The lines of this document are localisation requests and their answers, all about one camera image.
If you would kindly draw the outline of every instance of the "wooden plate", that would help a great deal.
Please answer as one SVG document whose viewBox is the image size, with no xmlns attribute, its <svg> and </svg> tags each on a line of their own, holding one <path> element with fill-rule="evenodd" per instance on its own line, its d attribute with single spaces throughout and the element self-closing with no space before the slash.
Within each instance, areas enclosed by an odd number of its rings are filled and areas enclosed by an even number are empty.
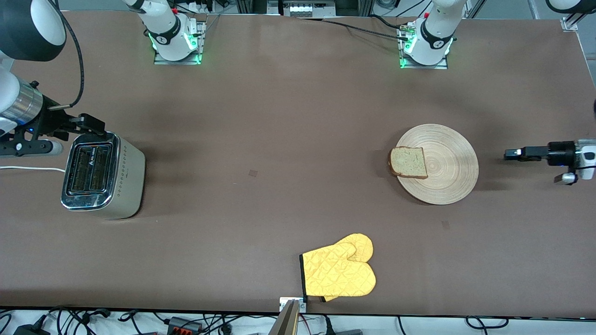
<svg viewBox="0 0 596 335">
<path fill-rule="evenodd" d="M 424 149 L 427 179 L 398 177 L 412 196 L 430 204 L 451 204 L 467 196 L 478 180 L 478 158 L 457 131 L 442 125 L 408 130 L 397 146 Z"/>
</svg>

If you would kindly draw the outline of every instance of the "table surface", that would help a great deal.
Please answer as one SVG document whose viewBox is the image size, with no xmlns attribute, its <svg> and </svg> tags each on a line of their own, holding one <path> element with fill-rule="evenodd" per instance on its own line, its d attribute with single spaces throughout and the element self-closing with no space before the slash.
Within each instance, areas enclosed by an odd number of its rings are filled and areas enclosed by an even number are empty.
<svg viewBox="0 0 596 335">
<path fill-rule="evenodd" d="M 560 168 L 502 161 L 596 137 L 596 90 L 559 22 L 464 20 L 449 70 L 410 70 L 394 40 L 317 21 L 224 15 L 190 67 L 154 66 L 135 14 L 67 18 L 86 74 L 71 114 L 145 153 L 142 208 L 114 222 L 68 212 L 62 174 L 2 171 L 0 305 L 277 311 L 302 294 L 299 254 L 361 232 L 376 288 L 310 312 L 596 317 L 594 182 L 555 186 Z M 62 103 L 78 89 L 71 42 L 13 70 Z M 423 123 L 476 151 L 478 183 L 458 203 L 421 203 L 388 170 Z"/>
</svg>

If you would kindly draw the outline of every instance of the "bread slice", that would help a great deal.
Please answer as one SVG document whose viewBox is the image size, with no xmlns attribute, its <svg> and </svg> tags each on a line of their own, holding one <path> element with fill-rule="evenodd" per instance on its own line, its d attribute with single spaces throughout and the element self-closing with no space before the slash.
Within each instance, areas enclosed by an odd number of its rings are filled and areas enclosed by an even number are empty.
<svg viewBox="0 0 596 335">
<path fill-rule="evenodd" d="M 426 179 L 424 150 L 422 148 L 395 147 L 389 154 L 389 166 L 394 175 L 404 178 Z"/>
</svg>

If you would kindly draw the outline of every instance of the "bread crust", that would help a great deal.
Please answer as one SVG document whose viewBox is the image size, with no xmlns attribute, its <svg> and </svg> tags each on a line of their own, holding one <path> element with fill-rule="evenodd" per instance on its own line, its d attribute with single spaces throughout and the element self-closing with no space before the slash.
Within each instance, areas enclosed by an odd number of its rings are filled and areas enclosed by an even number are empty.
<svg viewBox="0 0 596 335">
<path fill-rule="evenodd" d="M 395 171 L 395 169 L 391 165 L 391 152 L 398 148 L 421 149 L 422 150 L 422 158 L 424 160 L 424 148 L 412 148 L 412 147 L 406 147 L 404 145 L 400 145 L 398 147 L 391 149 L 391 151 L 389 152 L 389 169 L 391 170 L 391 173 L 394 176 L 398 176 L 398 177 L 402 177 L 402 178 L 427 179 L 429 177 L 429 172 L 426 170 L 426 164 L 424 164 L 424 173 L 426 174 L 426 176 L 409 176 L 409 175 L 404 175 L 404 174 L 401 174 L 401 173 Z"/>
</svg>

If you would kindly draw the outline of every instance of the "oven mitt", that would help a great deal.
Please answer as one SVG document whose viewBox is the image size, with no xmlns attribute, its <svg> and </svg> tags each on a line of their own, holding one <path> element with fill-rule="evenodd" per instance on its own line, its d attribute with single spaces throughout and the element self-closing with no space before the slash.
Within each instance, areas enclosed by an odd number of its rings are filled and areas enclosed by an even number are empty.
<svg viewBox="0 0 596 335">
<path fill-rule="evenodd" d="M 305 297 L 321 296 L 329 301 L 370 293 L 377 281 L 366 263 L 372 255 L 373 243 L 362 234 L 352 234 L 332 246 L 300 255 Z"/>
</svg>

